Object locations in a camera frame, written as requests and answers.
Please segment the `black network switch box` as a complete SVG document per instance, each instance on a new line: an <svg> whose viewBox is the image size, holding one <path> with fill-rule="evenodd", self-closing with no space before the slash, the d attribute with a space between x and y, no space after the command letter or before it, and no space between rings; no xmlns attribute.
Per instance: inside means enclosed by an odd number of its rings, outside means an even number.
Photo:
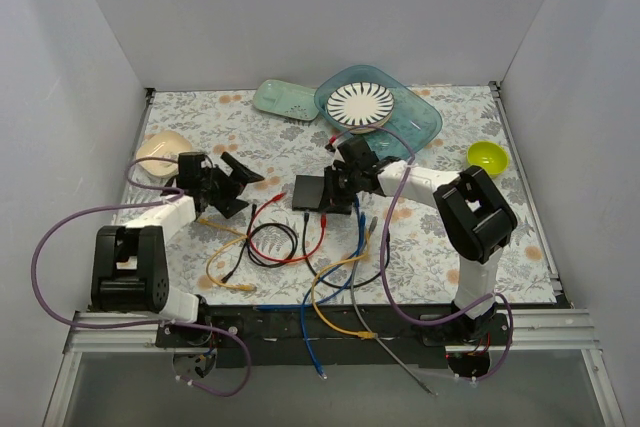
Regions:
<svg viewBox="0 0 640 427"><path fill-rule="evenodd" d="M324 178L310 175L296 176L291 207L294 211L324 214L350 215L352 211L349 203L331 205L328 196L324 193Z"/></svg>

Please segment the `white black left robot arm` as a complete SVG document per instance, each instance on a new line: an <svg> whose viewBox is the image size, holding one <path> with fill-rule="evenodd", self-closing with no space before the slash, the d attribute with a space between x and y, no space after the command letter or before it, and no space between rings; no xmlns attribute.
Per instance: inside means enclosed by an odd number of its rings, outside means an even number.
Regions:
<svg viewBox="0 0 640 427"><path fill-rule="evenodd" d="M178 155L175 182L161 189L160 203L124 225L101 228L96 235L91 306L101 312L134 312L178 321L178 334L193 347L213 333L199 313L200 299L170 285L166 245L208 207L230 218L248 206L245 187L264 177L229 153L225 172L203 152Z"/></svg>

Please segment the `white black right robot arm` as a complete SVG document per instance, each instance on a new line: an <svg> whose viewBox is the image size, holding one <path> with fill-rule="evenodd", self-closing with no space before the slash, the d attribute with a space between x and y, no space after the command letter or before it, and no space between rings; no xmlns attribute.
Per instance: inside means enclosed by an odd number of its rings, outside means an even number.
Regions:
<svg viewBox="0 0 640 427"><path fill-rule="evenodd" d="M452 322L454 336L475 344L489 331L495 311L497 268L517 227L517 218L489 174L481 167L439 171L407 160L380 158L361 136L343 142L332 138L326 149L333 161L324 171L324 194L331 205L361 192L389 197L390 209L399 199L437 211L445 233L459 256L459 281L452 313L436 320L419 320L396 303L386 276L386 244L381 244L380 275L391 308L403 320L421 327Z"/></svg>

